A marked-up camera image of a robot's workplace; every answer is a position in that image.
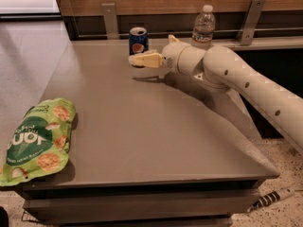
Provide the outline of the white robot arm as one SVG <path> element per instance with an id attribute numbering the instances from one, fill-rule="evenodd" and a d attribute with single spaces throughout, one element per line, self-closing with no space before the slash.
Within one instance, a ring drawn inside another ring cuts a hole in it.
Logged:
<path id="1" fill-rule="evenodd" d="M 231 49 L 214 45 L 204 50 L 170 35 L 161 52 L 148 50 L 131 55 L 129 63 L 149 68 L 163 66 L 190 76 L 213 93 L 237 91 L 303 154 L 303 98 L 264 77 Z"/>

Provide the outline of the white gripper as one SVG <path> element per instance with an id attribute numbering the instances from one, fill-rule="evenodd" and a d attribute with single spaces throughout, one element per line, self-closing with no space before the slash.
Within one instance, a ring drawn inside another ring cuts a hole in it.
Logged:
<path id="1" fill-rule="evenodd" d="M 129 63 L 133 66 L 159 68 L 162 65 L 173 73 L 178 73 L 178 61 L 182 51 L 189 47 L 188 43 L 184 43 L 169 35 L 169 43 L 163 47 L 162 55 L 157 53 L 156 49 L 147 50 L 141 54 L 131 55 Z"/>

